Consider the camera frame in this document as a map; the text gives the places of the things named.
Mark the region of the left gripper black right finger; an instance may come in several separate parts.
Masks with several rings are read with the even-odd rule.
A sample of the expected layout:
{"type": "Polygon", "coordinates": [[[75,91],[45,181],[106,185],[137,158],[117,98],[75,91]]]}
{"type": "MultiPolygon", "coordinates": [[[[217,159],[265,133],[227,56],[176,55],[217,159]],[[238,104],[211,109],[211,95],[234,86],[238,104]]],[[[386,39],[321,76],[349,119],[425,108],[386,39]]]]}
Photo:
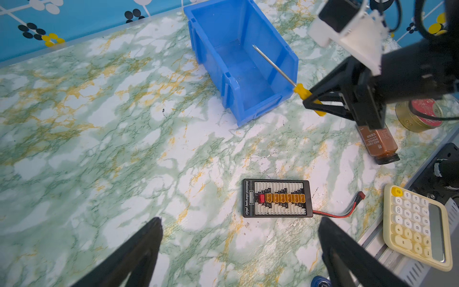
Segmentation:
{"type": "Polygon", "coordinates": [[[333,287],[354,287],[354,277],[364,287],[408,285],[367,253],[331,219],[321,219],[318,237],[322,247],[322,260],[333,287]]]}

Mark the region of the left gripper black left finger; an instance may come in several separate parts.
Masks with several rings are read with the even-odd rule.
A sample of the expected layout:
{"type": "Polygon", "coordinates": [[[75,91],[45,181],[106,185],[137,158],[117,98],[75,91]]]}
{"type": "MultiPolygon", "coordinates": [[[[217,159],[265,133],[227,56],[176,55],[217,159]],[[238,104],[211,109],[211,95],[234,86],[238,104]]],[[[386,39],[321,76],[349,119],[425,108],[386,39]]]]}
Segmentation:
{"type": "Polygon", "coordinates": [[[95,269],[74,283],[75,287],[147,287],[155,270],[163,239],[161,218],[147,222],[95,269]]]}

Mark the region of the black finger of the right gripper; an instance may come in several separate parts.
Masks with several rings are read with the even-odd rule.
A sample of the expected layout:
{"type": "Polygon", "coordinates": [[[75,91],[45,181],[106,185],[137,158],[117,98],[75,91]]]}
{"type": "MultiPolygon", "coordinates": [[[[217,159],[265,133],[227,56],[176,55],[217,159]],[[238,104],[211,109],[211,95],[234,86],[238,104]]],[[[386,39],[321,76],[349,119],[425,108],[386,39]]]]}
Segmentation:
{"type": "Polygon", "coordinates": [[[316,100],[306,99],[303,101],[303,106],[308,110],[315,112],[322,112],[333,116],[345,118],[347,120],[354,120],[352,113],[347,110],[344,106],[336,105],[323,105],[316,103],[316,100]]]}
{"type": "Polygon", "coordinates": [[[323,102],[341,102],[347,108],[346,96],[353,85],[353,59],[345,59],[327,76],[310,89],[312,95],[303,101],[306,108],[311,108],[315,100],[323,102]]]}

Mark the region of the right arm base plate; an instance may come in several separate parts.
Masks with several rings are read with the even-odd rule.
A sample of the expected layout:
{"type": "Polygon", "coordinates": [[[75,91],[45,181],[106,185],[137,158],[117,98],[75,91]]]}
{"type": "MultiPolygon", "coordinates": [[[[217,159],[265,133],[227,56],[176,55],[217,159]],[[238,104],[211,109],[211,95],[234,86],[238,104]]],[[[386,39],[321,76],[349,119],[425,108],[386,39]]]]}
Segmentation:
{"type": "Polygon", "coordinates": [[[446,204],[449,199],[459,205],[459,148],[445,144],[411,185],[422,196],[446,204]]]}

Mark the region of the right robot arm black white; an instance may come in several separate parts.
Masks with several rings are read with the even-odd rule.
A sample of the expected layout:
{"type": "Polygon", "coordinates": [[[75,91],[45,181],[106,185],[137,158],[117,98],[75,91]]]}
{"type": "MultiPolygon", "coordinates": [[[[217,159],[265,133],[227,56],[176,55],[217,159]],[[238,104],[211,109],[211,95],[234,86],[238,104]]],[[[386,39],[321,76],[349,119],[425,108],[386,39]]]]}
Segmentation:
{"type": "Polygon", "coordinates": [[[459,82],[459,4],[446,1],[447,30],[429,33],[423,24],[423,1],[414,3],[418,43],[388,53],[382,41],[389,29],[381,10],[367,12],[365,1],[327,1],[309,35],[325,47],[335,42],[349,53],[310,90],[304,107],[381,129],[386,106],[416,99],[440,99],[459,82]]]}

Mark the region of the yellow handle screwdriver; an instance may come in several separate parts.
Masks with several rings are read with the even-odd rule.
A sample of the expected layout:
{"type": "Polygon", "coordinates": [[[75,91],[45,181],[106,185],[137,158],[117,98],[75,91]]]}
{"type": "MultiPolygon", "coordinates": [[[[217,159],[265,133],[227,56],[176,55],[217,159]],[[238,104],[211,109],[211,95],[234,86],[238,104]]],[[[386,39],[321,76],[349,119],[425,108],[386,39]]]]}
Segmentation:
{"type": "Polygon", "coordinates": [[[294,87],[294,92],[302,99],[306,100],[312,93],[307,90],[302,84],[295,83],[290,79],[269,57],[267,57],[256,45],[252,47],[287,81],[291,86],[294,87]]]}

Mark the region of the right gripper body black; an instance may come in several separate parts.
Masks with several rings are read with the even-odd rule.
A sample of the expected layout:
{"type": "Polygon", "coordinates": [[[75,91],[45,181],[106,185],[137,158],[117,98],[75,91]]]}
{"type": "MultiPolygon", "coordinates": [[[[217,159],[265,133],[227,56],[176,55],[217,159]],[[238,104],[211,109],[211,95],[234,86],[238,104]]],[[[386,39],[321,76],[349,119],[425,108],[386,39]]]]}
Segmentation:
{"type": "Polygon", "coordinates": [[[385,126],[386,106],[376,90],[371,71],[356,58],[350,56],[344,61],[345,103],[358,126],[371,130],[385,126]]]}

